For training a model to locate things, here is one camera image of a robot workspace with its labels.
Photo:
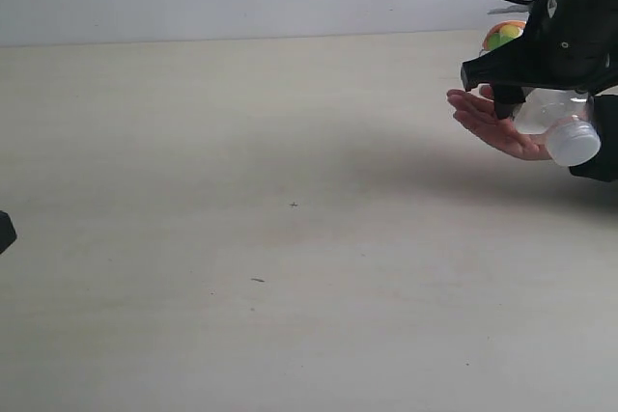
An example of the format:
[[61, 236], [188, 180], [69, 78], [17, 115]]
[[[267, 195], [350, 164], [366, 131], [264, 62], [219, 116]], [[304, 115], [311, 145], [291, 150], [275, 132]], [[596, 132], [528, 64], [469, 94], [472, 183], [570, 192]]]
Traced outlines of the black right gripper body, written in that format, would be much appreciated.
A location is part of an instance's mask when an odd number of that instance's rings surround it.
[[576, 90], [617, 58], [617, 0], [535, 0], [519, 40], [522, 87]]

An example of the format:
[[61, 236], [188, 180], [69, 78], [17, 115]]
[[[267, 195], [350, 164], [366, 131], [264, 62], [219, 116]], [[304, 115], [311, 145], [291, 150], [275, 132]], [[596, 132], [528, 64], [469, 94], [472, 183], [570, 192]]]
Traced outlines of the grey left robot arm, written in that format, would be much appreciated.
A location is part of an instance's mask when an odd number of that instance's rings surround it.
[[3, 254], [17, 240], [11, 216], [6, 212], [0, 211], [0, 254]]

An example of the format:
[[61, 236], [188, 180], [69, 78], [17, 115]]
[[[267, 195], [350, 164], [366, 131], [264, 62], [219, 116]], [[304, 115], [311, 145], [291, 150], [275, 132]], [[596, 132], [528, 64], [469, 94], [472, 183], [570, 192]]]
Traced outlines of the person's open hand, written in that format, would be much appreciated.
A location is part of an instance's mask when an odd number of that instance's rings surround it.
[[454, 108], [453, 118], [488, 146], [519, 160], [550, 160], [544, 145], [517, 132], [510, 120], [497, 118], [489, 85], [481, 86], [479, 95], [451, 89], [446, 99]]

